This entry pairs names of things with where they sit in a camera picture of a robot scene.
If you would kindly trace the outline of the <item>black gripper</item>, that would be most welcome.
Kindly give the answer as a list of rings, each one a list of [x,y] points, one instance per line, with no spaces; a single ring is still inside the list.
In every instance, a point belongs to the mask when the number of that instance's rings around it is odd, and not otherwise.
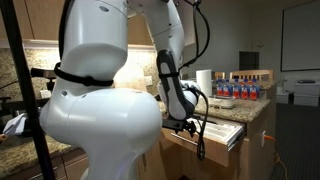
[[[175,133],[186,130],[191,136],[196,132],[195,124],[193,122],[188,122],[187,120],[163,119],[162,127],[174,130]]]

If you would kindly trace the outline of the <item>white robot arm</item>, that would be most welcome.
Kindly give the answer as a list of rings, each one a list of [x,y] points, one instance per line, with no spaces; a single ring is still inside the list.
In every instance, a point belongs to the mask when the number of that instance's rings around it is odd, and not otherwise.
[[[114,87],[125,65],[128,20],[145,18],[157,51],[160,96]],[[66,0],[61,17],[57,80],[40,114],[55,140],[82,148],[81,180],[136,180],[136,164],[158,139],[162,115],[187,124],[199,97],[179,77],[184,30],[173,0]]]

